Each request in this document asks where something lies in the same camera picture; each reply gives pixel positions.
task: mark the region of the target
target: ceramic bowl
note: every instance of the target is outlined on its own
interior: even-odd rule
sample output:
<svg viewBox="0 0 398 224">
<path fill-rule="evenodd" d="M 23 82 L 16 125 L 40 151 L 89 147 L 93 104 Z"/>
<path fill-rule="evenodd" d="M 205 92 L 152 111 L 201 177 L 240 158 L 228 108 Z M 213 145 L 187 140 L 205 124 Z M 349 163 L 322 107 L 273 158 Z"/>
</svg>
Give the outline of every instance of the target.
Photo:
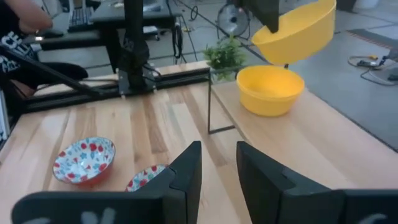
<svg viewBox="0 0 398 224">
<path fill-rule="evenodd" d="M 146 183 L 148 183 L 150 180 L 159 175 L 166 167 L 167 165 L 159 164 L 144 169 L 130 180 L 130 182 L 127 184 L 125 191 L 134 192 L 140 189 L 142 186 L 145 186 Z"/>
<path fill-rule="evenodd" d="M 79 140 L 55 159 L 53 174 L 59 181 L 75 185 L 95 185 L 110 172 L 116 149 L 106 138 Z"/>
</svg>

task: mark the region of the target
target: yellow plastic bowl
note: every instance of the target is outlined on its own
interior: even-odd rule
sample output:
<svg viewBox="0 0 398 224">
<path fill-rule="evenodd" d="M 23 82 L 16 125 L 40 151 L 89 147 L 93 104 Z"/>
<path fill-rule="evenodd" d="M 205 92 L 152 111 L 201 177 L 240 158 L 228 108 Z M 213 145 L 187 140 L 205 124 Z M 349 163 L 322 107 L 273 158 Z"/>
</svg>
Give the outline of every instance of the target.
<svg viewBox="0 0 398 224">
<path fill-rule="evenodd" d="M 252 42 L 274 65 L 295 63 L 324 48 L 335 31 L 336 0 L 318 0 L 279 17 L 275 34 L 264 26 Z"/>
<path fill-rule="evenodd" d="M 246 67 L 238 73 L 240 102 L 261 116 L 287 113 L 304 90 L 304 80 L 296 73 L 274 65 Z"/>
</svg>

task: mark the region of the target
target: wooden table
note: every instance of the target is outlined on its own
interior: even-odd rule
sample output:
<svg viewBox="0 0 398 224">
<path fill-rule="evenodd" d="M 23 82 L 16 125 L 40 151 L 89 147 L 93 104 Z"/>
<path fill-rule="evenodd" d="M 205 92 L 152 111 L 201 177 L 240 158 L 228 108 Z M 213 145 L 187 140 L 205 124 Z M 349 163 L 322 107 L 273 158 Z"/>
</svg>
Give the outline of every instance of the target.
<svg viewBox="0 0 398 224">
<path fill-rule="evenodd" d="M 213 92 L 248 143 L 294 171 L 332 189 L 398 189 L 398 154 L 308 90 L 279 118 L 246 110 L 235 82 Z"/>
<path fill-rule="evenodd" d="M 55 180 L 52 166 L 62 149 L 90 136 L 112 139 L 116 146 L 110 178 L 92 189 L 109 191 L 123 191 L 134 174 L 153 164 L 168 164 L 192 141 L 201 141 L 198 223 L 250 223 L 235 162 L 236 141 L 242 139 L 233 130 L 207 135 L 206 93 L 202 83 L 23 115 L 0 151 L 0 223 L 10 223 L 12 206 L 29 193 L 82 190 Z M 213 109 L 215 125 L 230 124 L 220 105 Z"/>
</svg>

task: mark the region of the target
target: keyboard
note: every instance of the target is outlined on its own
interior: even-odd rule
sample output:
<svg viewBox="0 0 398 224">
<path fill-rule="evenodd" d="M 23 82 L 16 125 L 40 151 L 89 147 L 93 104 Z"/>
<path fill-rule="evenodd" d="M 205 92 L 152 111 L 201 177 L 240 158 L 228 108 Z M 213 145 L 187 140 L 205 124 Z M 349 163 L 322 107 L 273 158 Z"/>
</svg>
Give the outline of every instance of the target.
<svg viewBox="0 0 398 224">
<path fill-rule="evenodd" d="M 94 29 L 93 23 L 90 22 L 92 13 L 94 13 L 93 7 L 74 9 L 69 18 L 68 32 L 81 32 Z"/>
</svg>

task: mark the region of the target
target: gray floor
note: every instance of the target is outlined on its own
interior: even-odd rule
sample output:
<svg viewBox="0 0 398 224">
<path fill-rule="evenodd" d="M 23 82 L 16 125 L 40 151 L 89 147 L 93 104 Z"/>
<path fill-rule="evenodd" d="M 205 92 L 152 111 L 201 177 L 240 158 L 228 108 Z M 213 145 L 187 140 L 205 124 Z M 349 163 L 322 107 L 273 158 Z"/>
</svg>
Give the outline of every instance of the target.
<svg viewBox="0 0 398 224">
<path fill-rule="evenodd" d="M 300 4 L 311 0 L 293 0 L 283 2 L 281 11 L 288 11 Z M 224 1 L 197 0 L 199 13 L 214 21 Z M 195 21 L 188 21 L 190 11 L 184 7 L 184 17 L 188 26 L 194 28 L 191 33 L 195 50 L 199 60 L 203 59 L 202 50 L 207 45 L 217 42 L 216 29 L 204 19 L 198 17 Z M 291 69 L 304 77 L 307 87 L 330 105 L 341 111 L 364 129 L 398 149 L 398 86 L 384 87 L 360 79 L 362 72 L 359 68 L 348 65 L 350 55 L 371 55 L 379 57 L 388 53 L 387 49 L 367 43 L 348 35 L 345 30 L 367 29 L 380 35 L 398 39 L 398 3 L 396 0 L 381 0 L 379 6 L 371 10 L 355 10 L 357 14 L 336 12 L 336 31 L 331 43 L 313 57 L 291 65 Z M 257 20 L 251 22 L 252 34 L 261 27 Z M 173 64 L 171 36 L 166 34 L 160 41 L 149 40 L 151 59 L 156 66 Z M 184 37 L 185 58 L 189 62 L 195 61 L 193 48 L 187 34 Z M 248 63 L 261 64 L 262 60 L 253 56 L 247 50 Z M 109 63 L 104 47 L 88 49 L 55 50 L 40 52 L 42 61 L 71 62 L 88 68 L 91 77 L 111 73 L 110 66 L 96 67 Z"/>
</svg>

